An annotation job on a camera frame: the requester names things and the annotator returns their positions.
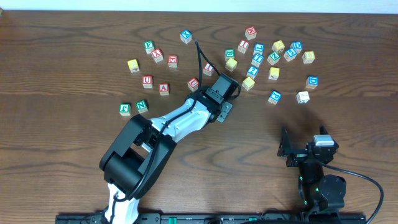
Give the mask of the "red Q block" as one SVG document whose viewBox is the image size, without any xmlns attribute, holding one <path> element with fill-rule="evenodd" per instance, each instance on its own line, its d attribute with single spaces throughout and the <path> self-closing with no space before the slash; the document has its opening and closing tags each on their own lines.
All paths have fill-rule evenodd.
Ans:
<svg viewBox="0 0 398 224">
<path fill-rule="evenodd" d="M 178 56 L 177 55 L 169 55 L 168 56 L 168 66 L 170 68 L 178 67 Z"/>
</svg>

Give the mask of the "blue L block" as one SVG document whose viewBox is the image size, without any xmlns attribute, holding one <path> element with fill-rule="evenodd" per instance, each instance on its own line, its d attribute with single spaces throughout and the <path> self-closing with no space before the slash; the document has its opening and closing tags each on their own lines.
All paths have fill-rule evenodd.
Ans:
<svg viewBox="0 0 398 224">
<path fill-rule="evenodd" d="M 263 53 L 264 53 L 264 44 L 255 43 L 253 55 L 256 55 L 256 54 L 262 55 Z"/>
</svg>

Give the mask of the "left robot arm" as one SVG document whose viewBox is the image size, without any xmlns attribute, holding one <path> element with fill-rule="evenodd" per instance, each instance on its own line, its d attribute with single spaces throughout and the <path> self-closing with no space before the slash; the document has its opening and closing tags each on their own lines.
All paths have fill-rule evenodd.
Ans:
<svg viewBox="0 0 398 224">
<path fill-rule="evenodd" d="M 177 143 L 194 131 L 223 121 L 239 86 L 205 86 L 179 108 L 159 118 L 133 116 L 99 162 L 109 188 L 106 223 L 134 223 L 139 200 L 153 186 Z"/>
</svg>

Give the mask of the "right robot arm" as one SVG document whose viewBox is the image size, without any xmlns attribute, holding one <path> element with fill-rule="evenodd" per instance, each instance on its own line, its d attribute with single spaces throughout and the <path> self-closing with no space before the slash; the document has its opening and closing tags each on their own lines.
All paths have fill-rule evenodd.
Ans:
<svg viewBox="0 0 398 224">
<path fill-rule="evenodd" d="M 338 210 L 345 206 L 346 181 L 336 175 L 325 175 L 324 165 L 333 160 L 339 145 L 320 126 L 320 134 L 305 148 L 293 148 L 286 128 L 282 128 L 277 155 L 286 158 L 287 167 L 298 167 L 298 191 L 305 208 L 295 216 L 297 221 L 337 221 Z"/>
</svg>

